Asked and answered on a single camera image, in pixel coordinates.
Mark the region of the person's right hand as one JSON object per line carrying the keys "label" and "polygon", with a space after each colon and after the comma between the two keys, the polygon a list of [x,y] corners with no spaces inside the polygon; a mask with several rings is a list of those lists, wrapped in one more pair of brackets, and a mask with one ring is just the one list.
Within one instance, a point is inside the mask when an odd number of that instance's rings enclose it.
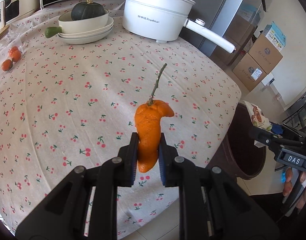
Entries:
{"label": "person's right hand", "polygon": [[[284,183],[283,187],[283,196],[288,197],[293,189],[292,185],[292,178],[293,178],[293,171],[291,167],[288,167],[286,170],[286,181]],[[300,183],[302,186],[306,186],[306,172],[301,172],[300,174]],[[298,210],[302,210],[306,203],[306,189],[303,192],[303,195],[299,199],[299,201],[296,204],[296,208]]]}

